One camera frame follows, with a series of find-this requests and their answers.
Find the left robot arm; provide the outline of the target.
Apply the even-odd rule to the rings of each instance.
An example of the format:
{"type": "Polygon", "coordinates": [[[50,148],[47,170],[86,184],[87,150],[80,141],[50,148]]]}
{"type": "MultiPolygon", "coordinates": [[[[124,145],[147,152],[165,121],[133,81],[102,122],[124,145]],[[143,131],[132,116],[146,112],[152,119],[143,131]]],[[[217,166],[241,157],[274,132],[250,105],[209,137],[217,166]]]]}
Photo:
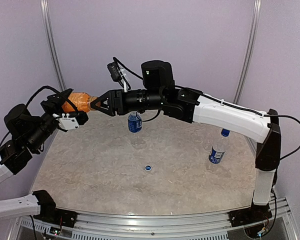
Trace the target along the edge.
{"type": "MultiPolygon", "coordinates": [[[[28,104],[14,106],[4,117],[4,123],[11,139],[0,142],[0,183],[17,175],[33,155],[44,151],[45,141],[56,130],[67,132],[84,125],[88,116],[79,110],[78,104],[70,100],[73,89],[62,92],[51,86],[43,86],[29,99],[29,102],[43,90],[54,94],[41,103],[44,114],[34,116],[28,104]]],[[[26,196],[0,200],[0,221],[22,216],[46,218],[53,223],[60,218],[56,203],[46,190],[37,190],[26,196]]]]}

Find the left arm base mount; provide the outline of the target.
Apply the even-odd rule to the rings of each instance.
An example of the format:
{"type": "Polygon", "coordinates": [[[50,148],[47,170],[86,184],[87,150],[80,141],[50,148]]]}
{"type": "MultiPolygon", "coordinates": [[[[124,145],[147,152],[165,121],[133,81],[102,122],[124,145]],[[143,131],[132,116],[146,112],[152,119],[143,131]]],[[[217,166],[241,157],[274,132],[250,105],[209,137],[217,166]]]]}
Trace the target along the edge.
{"type": "Polygon", "coordinates": [[[55,201],[46,190],[36,190],[32,193],[40,207],[36,220],[58,225],[60,227],[74,228],[78,213],[72,210],[57,208],[55,201]]]}

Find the orange drink bottle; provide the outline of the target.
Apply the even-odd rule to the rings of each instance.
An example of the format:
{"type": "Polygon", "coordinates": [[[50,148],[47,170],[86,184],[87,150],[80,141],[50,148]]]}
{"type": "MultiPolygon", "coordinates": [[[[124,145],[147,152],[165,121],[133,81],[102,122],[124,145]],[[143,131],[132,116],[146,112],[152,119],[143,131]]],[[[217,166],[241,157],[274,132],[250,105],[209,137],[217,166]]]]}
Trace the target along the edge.
{"type": "MultiPolygon", "coordinates": [[[[91,96],[85,92],[72,92],[68,97],[68,99],[77,107],[78,111],[84,111],[85,113],[94,110],[91,107],[91,102],[93,102],[97,98],[97,96],[91,96]]],[[[65,113],[75,111],[74,108],[67,101],[62,105],[62,110],[65,113]]]]}

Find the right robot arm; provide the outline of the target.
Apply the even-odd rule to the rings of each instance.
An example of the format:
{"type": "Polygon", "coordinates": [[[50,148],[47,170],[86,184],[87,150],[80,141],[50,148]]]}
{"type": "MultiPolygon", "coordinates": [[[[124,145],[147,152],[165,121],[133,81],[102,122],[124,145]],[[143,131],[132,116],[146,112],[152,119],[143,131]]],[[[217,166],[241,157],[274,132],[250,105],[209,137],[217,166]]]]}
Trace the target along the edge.
{"type": "Polygon", "coordinates": [[[257,169],[253,205],[246,218],[256,222],[269,203],[276,169],[281,157],[281,129],[277,112],[257,111],[214,98],[200,90],[177,86],[172,65],[162,60],[141,64],[144,88],[109,90],[90,103],[90,107],[108,116],[130,112],[161,110],[163,114],[187,123],[216,126],[246,136],[257,143],[257,169]]]}

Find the white bottle cap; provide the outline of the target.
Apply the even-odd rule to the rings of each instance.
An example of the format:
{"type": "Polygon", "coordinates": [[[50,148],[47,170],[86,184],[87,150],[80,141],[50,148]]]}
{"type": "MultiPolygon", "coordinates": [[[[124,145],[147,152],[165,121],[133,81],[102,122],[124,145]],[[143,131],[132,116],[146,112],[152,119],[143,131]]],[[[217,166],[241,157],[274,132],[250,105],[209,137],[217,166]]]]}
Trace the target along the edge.
{"type": "Polygon", "coordinates": [[[144,170],[145,170],[146,172],[151,172],[151,171],[152,171],[152,166],[151,166],[151,165],[146,165],[146,166],[144,167],[144,170]]]}

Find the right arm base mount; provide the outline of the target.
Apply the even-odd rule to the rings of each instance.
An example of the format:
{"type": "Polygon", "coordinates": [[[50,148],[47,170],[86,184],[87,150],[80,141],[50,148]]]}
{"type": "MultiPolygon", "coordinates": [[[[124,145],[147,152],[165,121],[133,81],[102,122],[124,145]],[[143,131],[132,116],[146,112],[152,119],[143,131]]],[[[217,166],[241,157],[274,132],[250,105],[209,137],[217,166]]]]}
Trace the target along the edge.
{"type": "Polygon", "coordinates": [[[273,215],[269,203],[266,205],[256,205],[252,202],[247,208],[230,211],[228,217],[231,226],[238,227],[269,220],[273,215]]]}

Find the brown bottle cap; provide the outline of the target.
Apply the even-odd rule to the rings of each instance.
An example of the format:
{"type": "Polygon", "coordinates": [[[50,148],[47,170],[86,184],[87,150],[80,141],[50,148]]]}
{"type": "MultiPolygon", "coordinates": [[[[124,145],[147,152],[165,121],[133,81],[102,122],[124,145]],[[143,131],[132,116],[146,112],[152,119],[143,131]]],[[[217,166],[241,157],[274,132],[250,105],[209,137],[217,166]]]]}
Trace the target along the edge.
{"type": "Polygon", "coordinates": [[[100,103],[97,96],[92,96],[89,99],[89,108],[91,111],[95,111],[100,107],[100,103]]]}

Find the clear bottle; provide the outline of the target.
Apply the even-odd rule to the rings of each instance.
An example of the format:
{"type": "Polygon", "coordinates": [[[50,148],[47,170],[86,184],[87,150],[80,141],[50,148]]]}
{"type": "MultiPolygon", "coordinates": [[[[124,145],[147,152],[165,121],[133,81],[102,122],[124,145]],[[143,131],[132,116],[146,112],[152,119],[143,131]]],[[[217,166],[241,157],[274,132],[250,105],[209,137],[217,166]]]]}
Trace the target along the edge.
{"type": "Polygon", "coordinates": [[[214,134],[212,130],[207,130],[202,138],[203,149],[210,151],[214,141],[214,134]]]}

